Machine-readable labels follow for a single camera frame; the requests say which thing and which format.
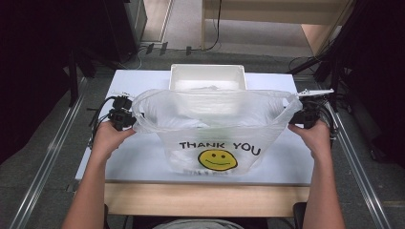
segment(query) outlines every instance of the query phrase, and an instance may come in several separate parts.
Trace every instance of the box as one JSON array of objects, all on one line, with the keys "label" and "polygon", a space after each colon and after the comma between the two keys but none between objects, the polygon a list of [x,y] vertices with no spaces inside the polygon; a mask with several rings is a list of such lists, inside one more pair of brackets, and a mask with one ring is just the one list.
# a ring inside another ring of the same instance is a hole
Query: box
[{"label": "box", "polygon": [[245,68],[242,65],[174,64],[169,89],[246,90]]}]

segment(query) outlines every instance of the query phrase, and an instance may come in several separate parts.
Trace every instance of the person's right hand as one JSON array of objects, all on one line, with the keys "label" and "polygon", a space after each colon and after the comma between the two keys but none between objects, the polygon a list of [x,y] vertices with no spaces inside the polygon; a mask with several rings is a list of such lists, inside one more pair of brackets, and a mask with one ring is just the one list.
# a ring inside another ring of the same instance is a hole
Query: person's right hand
[{"label": "person's right hand", "polygon": [[125,138],[134,133],[135,131],[132,128],[125,131],[117,131],[114,128],[113,122],[102,122],[97,129],[92,154],[97,154],[97,157],[106,161]]},{"label": "person's right hand", "polygon": [[330,152],[330,129],[325,122],[317,120],[310,129],[300,128],[292,124],[288,124],[288,128],[303,138],[313,157]]}]

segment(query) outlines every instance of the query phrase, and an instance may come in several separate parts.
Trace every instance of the white tabletop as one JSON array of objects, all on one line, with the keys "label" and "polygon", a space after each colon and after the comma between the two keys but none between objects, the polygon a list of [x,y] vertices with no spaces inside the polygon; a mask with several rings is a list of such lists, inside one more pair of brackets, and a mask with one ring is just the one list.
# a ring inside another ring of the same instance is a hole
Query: white tabletop
[{"label": "white tabletop", "polygon": [[[170,71],[116,71],[106,97],[112,91],[138,95],[150,89],[168,89]],[[245,73],[248,90],[279,90],[296,93],[290,74]],[[106,115],[112,101],[100,115]],[[83,177],[90,155],[85,150],[75,178]],[[135,134],[127,138],[107,162],[107,181],[148,183],[245,183],[309,185],[313,159],[302,139],[285,129],[268,148],[262,162],[241,176],[192,176],[175,173],[166,161],[163,145],[156,134]]]}]

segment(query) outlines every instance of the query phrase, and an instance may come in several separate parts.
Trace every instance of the yellow smiley face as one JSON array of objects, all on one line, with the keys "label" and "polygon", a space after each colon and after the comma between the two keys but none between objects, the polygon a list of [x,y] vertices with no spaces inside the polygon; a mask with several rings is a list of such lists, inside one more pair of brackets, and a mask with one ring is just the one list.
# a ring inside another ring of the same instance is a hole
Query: yellow smiley face
[{"label": "yellow smiley face", "polygon": [[207,150],[199,155],[200,164],[210,170],[226,171],[238,166],[238,161],[228,151]]}]

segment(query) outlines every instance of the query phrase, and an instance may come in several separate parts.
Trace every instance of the plastic bag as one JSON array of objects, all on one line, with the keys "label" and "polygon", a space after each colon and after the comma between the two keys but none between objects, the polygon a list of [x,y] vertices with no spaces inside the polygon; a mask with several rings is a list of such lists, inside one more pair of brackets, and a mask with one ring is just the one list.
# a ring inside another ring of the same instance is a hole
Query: plastic bag
[{"label": "plastic bag", "polygon": [[150,90],[132,105],[134,130],[157,133],[175,171],[202,175],[248,172],[301,109],[279,91]]}]

